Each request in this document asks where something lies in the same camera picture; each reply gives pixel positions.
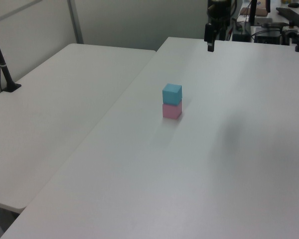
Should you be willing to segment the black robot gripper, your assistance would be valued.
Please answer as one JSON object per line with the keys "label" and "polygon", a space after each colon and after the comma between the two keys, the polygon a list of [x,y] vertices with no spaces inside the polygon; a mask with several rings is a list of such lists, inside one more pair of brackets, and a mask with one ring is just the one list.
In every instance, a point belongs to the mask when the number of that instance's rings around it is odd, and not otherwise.
{"label": "black robot gripper", "polygon": [[207,50],[214,51],[214,29],[216,31],[216,40],[226,40],[226,28],[230,23],[233,10],[231,0],[209,0],[207,5],[207,15],[209,22],[205,25],[204,41],[207,43]]}

